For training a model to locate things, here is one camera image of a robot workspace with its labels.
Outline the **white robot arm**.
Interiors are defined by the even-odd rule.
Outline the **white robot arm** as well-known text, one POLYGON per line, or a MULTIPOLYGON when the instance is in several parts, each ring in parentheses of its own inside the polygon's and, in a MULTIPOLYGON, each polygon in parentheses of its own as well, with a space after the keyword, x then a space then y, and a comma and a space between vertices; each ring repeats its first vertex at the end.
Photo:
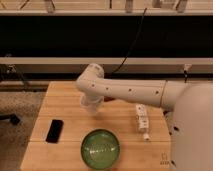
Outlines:
POLYGON ((159 107, 171 115, 171 171, 213 171, 213 83, 106 79, 87 66, 76 80, 88 105, 111 97, 159 107))

